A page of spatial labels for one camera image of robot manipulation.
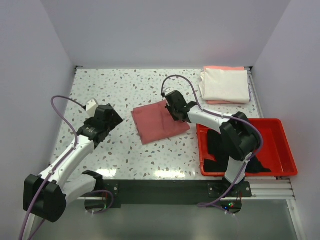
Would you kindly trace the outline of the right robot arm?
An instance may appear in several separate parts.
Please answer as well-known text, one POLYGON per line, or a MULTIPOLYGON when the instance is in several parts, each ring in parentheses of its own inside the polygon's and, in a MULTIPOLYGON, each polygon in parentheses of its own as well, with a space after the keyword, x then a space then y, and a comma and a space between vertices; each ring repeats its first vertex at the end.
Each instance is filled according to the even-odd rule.
POLYGON ((251 158, 257 154, 264 140, 260 131, 252 125, 242 112, 223 114, 203 108, 196 101, 187 102, 177 90, 168 94, 161 93, 166 100, 165 108, 175 121, 205 126, 218 134, 222 149, 228 156, 223 192, 230 197, 240 190, 240 182, 251 158))

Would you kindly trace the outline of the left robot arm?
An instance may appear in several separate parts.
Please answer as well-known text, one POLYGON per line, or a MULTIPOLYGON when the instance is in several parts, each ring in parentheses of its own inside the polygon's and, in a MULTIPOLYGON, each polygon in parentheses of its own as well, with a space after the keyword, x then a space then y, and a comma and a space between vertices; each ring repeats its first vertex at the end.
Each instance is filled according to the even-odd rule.
POLYGON ((123 119, 110 105, 98 105, 76 133, 74 141, 54 163, 39 175, 24 181, 23 209, 51 223, 64 213, 67 205, 90 193, 99 196, 104 190, 103 176, 92 170, 68 181, 80 163, 102 143, 123 119))

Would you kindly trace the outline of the pink polo shirt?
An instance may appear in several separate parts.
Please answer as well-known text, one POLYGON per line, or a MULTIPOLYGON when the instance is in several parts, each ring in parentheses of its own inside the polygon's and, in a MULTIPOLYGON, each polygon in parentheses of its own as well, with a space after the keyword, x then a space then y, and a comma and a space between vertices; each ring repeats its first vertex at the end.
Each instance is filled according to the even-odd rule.
POLYGON ((181 135, 190 129, 188 123, 175 121, 166 105, 163 100, 136 107, 131 112, 143 145, 181 135))

